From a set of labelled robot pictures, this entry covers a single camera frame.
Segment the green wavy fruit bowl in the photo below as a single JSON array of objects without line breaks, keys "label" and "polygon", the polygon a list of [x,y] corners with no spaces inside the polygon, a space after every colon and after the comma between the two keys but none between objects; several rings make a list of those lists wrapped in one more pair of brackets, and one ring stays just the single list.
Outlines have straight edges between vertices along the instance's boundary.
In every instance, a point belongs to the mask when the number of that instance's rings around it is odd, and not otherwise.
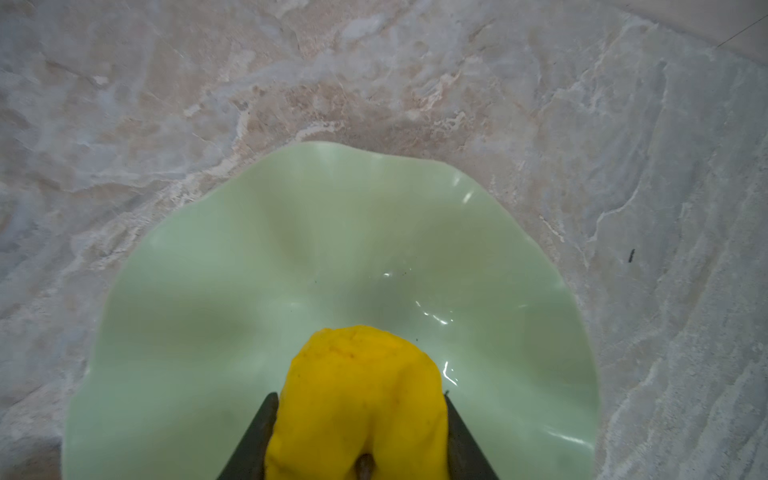
[{"label": "green wavy fruit bowl", "polygon": [[213,479],[316,331],[409,340],[503,479],[589,479],[597,368],[576,301],[481,185],[438,161],[280,149],[155,227],[108,295],[67,479]]}]

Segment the yellow fake bell pepper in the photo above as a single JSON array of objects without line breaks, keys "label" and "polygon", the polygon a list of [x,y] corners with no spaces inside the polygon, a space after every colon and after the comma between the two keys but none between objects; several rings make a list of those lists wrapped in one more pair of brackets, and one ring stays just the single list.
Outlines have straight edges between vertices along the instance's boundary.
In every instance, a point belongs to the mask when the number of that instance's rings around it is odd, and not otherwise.
[{"label": "yellow fake bell pepper", "polygon": [[412,343],[369,326],[323,329],[292,360],[265,455],[268,479],[446,479],[441,372]]}]

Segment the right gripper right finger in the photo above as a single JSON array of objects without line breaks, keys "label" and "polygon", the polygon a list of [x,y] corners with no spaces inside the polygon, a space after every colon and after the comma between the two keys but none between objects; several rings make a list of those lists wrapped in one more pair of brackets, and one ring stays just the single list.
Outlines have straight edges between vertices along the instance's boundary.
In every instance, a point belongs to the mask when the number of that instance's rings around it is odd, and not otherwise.
[{"label": "right gripper right finger", "polygon": [[447,460],[451,480],[498,480],[499,477],[470,433],[448,394]]}]

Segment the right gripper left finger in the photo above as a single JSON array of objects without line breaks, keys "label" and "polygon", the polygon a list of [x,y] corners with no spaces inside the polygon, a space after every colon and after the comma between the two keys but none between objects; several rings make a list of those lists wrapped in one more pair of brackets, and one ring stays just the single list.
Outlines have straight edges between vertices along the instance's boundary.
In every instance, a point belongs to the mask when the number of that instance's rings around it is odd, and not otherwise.
[{"label": "right gripper left finger", "polygon": [[279,395],[270,392],[262,402],[218,480],[264,480],[265,456],[277,419]]}]

